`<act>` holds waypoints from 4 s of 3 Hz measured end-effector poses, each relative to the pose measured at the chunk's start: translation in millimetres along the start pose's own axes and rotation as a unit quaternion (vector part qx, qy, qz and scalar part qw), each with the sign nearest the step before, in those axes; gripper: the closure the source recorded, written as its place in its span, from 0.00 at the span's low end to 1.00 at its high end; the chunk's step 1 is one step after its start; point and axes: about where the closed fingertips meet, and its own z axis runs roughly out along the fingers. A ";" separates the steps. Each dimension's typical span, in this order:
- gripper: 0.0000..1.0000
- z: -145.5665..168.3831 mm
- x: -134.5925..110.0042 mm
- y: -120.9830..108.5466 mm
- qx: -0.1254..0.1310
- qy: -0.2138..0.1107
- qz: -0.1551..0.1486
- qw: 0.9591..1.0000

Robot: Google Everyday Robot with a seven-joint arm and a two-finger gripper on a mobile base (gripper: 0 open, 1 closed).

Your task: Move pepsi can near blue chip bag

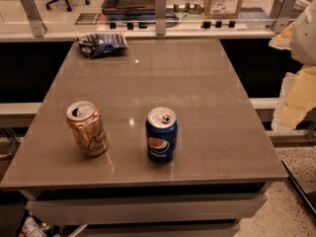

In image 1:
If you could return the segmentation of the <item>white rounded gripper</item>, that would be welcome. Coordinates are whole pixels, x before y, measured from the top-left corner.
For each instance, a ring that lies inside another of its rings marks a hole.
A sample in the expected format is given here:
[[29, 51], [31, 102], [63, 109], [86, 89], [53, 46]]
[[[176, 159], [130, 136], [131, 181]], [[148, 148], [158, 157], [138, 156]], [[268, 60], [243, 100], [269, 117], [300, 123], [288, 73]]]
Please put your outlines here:
[[273, 37], [269, 46], [291, 50], [293, 59], [303, 65], [297, 73], [287, 72], [282, 80], [272, 129], [290, 132], [316, 107], [316, 0]]

